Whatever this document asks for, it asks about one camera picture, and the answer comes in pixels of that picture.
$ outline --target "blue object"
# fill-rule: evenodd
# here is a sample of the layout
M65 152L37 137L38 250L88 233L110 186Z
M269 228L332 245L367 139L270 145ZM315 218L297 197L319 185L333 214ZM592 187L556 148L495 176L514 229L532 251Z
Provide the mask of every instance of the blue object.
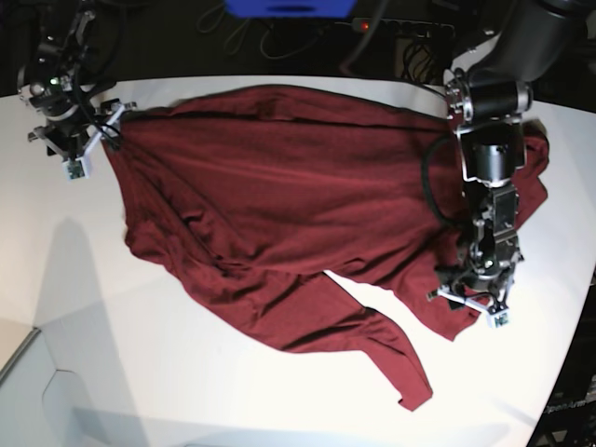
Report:
M238 17L332 17L347 16L356 0L225 0L230 14Z

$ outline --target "maroon shirt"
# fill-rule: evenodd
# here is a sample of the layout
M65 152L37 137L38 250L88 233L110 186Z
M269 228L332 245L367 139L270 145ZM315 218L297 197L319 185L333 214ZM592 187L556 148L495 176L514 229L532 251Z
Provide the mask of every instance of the maroon shirt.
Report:
M246 88L123 124L110 154L126 208L126 242L163 264L198 303L289 352L364 351L413 410L432 390L405 333L322 271L392 290L449 339L478 314L450 311L437 264L455 261L454 230L425 202L420 160L446 122L306 88ZM546 197L543 137L527 137L515 176L518 223ZM430 168L446 214L465 212L455 148Z

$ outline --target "t-shirt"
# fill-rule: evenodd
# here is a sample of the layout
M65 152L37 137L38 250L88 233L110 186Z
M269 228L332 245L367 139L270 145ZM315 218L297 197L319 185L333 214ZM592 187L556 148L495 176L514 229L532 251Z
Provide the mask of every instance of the t-shirt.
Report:
M448 132L442 119L295 87L154 110L124 122L121 149L109 154L126 243L255 340L287 352L365 352L413 410L432 390L408 337L323 270L392 290L450 340L477 319L426 298L439 285L434 267L455 263L457 231L441 227L420 180L422 154ZM537 176L548 143L526 143L514 177L518 224L547 197ZM429 176L443 212L465 214L455 144L435 154Z

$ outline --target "white table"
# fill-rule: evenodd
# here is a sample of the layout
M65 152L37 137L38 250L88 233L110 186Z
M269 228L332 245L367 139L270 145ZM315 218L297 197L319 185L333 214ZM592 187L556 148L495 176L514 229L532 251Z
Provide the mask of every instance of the white table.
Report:
M241 76L121 83L141 108L256 84L293 84L443 115L434 95L352 79ZM526 262L512 322L484 320L450 343L391 292L336 280L398 322L434 389L414 413L359 352L292 355L260 345L195 304L122 241L122 201L102 151L68 183L26 135L43 121L0 100L0 318L43 329L60 369L77 373L113 445L523 446L559 374L596 262L596 117L543 103L549 200L520 232Z

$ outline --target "red cloth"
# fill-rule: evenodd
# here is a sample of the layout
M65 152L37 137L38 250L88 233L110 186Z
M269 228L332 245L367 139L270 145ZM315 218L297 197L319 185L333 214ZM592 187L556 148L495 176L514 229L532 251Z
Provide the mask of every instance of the red cloth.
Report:
M450 311L436 264L455 260L420 182L444 120L327 92L258 87L195 99L124 123L110 155L141 259L163 264L223 320L290 352L364 351L413 410L432 391L405 333L324 273L392 290L453 339L477 314ZM522 222L546 199L543 138L516 174ZM461 212L454 147L432 161L446 214Z

